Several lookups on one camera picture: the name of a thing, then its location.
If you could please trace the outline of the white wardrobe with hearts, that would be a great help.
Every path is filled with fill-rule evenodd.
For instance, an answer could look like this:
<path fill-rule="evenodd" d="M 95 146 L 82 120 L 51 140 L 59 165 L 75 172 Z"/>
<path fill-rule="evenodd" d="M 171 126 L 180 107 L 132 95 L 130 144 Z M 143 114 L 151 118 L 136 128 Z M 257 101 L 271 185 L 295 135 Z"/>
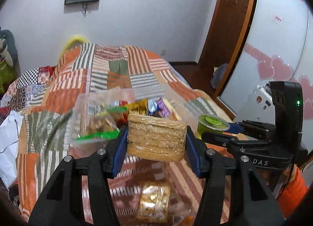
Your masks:
<path fill-rule="evenodd" d="M 257 85 L 298 82 L 302 143 L 312 150 L 312 12 L 305 0 L 257 0 L 251 28 L 220 100 L 237 116 Z"/>

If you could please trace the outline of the white cloth bag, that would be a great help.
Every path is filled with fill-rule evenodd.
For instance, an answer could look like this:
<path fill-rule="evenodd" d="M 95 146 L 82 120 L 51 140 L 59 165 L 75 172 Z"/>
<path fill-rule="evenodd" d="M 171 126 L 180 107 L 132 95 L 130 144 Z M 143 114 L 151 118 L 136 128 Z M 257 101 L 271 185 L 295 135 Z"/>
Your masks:
<path fill-rule="evenodd" d="M 9 189 L 17 181 L 16 159 L 23 117 L 12 110 L 1 123 L 1 180 Z"/>

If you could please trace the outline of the patchwork striped bed blanket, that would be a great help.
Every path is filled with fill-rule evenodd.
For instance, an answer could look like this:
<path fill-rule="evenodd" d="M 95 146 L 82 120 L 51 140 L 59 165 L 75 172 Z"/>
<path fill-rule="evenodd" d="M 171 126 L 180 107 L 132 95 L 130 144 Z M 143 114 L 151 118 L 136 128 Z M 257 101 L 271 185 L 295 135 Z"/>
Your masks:
<path fill-rule="evenodd" d="M 162 102 L 168 108 L 166 118 L 184 121 L 193 130 L 202 114 L 226 118 L 208 94 L 185 85 L 153 52 L 94 43 L 68 51 L 31 100 L 23 118 L 17 168 L 20 211 L 25 220 L 65 156 L 86 157 L 107 144 L 106 140 L 84 139 L 99 123 L 97 113 L 113 103 L 141 99 Z M 172 219 L 196 214 L 204 182 L 192 173 L 186 159 L 156 162 L 127 155 L 121 172 L 109 180 L 121 224 L 137 224 L 141 184 L 154 180 L 172 185 Z"/>

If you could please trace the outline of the square cracker stack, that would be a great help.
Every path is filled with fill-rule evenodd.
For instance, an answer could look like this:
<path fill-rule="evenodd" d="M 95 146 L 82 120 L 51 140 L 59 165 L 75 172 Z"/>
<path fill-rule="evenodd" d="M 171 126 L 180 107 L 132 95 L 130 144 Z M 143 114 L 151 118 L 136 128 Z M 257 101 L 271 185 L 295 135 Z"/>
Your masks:
<path fill-rule="evenodd" d="M 181 161 L 185 154 L 186 135 L 185 122 L 129 114 L 127 153 L 146 160 Z"/>

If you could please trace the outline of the clear plastic storage bin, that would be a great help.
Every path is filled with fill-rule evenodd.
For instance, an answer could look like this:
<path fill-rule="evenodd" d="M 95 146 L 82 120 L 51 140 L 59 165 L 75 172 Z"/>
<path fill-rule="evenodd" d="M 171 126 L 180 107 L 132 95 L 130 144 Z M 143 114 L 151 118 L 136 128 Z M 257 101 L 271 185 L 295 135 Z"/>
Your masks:
<path fill-rule="evenodd" d="M 205 101 L 195 91 L 184 88 L 178 94 L 167 84 L 152 87 L 84 93 L 78 96 L 70 121 L 69 143 L 79 156 L 88 156 L 106 146 L 118 130 L 127 125 L 126 105 L 141 99 L 165 99 L 170 120 L 184 121 L 196 130 L 198 117 L 207 112 Z"/>

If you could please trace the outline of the pile of clothes and boxes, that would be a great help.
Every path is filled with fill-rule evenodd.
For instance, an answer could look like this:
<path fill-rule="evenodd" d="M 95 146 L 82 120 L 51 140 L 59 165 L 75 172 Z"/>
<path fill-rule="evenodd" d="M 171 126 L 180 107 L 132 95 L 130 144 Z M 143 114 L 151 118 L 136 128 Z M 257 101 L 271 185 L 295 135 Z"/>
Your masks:
<path fill-rule="evenodd" d="M 1 30 L 1 96 L 16 78 L 17 59 L 18 54 L 12 32 Z"/>

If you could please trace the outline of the blue silver snack packet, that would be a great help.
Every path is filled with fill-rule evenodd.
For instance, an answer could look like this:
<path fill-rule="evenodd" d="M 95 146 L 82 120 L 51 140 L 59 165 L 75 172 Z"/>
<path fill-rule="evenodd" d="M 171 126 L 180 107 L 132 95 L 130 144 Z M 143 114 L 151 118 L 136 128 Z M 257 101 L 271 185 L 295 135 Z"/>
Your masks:
<path fill-rule="evenodd" d="M 160 118 L 169 118 L 171 111 L 165 104 L 164 98 L 157 100 L 148 99 L 148 115 Z"/>

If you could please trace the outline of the brown wooden door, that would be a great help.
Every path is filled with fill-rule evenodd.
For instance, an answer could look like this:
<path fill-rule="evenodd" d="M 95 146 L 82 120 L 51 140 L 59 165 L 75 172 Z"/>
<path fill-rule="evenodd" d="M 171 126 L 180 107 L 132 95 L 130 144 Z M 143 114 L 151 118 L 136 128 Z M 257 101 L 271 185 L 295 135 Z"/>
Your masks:
<path fill-rule="evenodd" d="M 201 53 L 200 90 L 212 96 L 211 79 L 218 67 L 229 64 L 247 15 L 249 0 L 217 0 Z"/>

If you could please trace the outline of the checkered patchwork quilt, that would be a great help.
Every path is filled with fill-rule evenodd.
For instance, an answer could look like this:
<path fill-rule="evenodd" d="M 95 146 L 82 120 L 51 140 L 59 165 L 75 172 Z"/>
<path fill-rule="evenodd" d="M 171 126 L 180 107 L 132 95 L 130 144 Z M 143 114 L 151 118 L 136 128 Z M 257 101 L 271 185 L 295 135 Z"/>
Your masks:
<path fill-rule="evenodd" d="M 22 111 L 27 108 L 31 100 L 46 86 L 55 66 L 39 67 L 24 72 L 17 78 L 1 98 L 1 113 Z"/>

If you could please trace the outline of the orange jacket sleeve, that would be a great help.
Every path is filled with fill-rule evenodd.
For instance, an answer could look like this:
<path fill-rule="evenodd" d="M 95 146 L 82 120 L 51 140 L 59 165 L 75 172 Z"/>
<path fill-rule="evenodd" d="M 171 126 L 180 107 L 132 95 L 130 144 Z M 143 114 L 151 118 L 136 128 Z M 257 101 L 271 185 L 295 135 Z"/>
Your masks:
<path fill-rule="evenodd" d="M 277 198 L 279 207 L 286 219 L 292 215 L 297 206 L 301 203 L 307 190 L 308 187 L 305 184 L 301 171 L 297 165 L 294 165 L 289 182 L 285 185 L 285 189 L 280 192 Z"/>

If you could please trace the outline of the clear bag puffed rice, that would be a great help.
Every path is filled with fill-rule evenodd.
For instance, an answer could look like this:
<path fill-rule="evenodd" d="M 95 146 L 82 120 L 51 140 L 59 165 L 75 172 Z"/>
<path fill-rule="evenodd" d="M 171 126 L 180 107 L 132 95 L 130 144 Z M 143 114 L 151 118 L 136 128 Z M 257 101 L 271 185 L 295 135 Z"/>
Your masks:
<path fill-rule="evenodd" d="M 166 223 L 169 217 L 171 185 L 164 181 L 141 183 L 136 218 L 145 223 Z"/>

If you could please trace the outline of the green jelly cup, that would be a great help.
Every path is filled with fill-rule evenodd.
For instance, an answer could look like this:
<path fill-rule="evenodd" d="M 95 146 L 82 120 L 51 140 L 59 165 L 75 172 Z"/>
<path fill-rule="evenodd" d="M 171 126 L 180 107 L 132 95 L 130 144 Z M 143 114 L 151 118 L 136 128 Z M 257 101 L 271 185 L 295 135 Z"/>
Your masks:
<path fill-rule="evenodd" d="M 201 139 L 202 134 L 213 132 L 222 134 L 229 130 L 230 124 L 222 118 L 215 115 L 200 115 L 198 118 L 197 137 Z"/>

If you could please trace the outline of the yellow pillow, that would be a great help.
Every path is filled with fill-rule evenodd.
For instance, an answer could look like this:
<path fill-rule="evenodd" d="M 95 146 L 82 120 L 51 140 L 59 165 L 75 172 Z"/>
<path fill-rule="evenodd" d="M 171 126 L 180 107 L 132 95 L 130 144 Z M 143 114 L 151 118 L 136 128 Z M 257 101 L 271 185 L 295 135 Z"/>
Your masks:
<path fill-rule="evenodd" d="M 71 38 L 65 43 L 65 46 L 63 47 L 63 49 L 62 49 L 62 51 L 58 57 L 58 60 L 60 60 L 64 56 L 64 54 L 67 51 L 69 51 L 70 49 L 75 48 L 78 45 L 88 43 L 88 42 L 89 41 L 85 37 L 83 37 L 79 34 L 75 34 L 75 35 L 71 36 Z"/>

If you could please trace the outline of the clear bag orange crackers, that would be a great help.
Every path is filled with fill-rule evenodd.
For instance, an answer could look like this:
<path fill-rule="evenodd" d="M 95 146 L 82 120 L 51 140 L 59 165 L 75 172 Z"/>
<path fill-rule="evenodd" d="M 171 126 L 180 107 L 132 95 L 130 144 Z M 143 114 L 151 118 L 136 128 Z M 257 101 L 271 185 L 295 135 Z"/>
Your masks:
<path fill-rule="evenodd" d="M 195 217 L 196 215 L 194 213 L 174 216 L 172 225 L 173 226 L 193 226 Z"/>

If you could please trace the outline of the yellow white snack bag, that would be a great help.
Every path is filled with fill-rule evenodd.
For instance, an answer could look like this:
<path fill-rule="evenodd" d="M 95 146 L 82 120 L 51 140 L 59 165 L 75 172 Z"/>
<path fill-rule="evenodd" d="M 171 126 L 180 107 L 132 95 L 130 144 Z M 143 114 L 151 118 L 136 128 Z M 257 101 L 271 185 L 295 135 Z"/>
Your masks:
<path fill-rule="evenodd" d="M 126 105 L 129 114 L 148 115 L 148 99 L 137 100 Z"/>

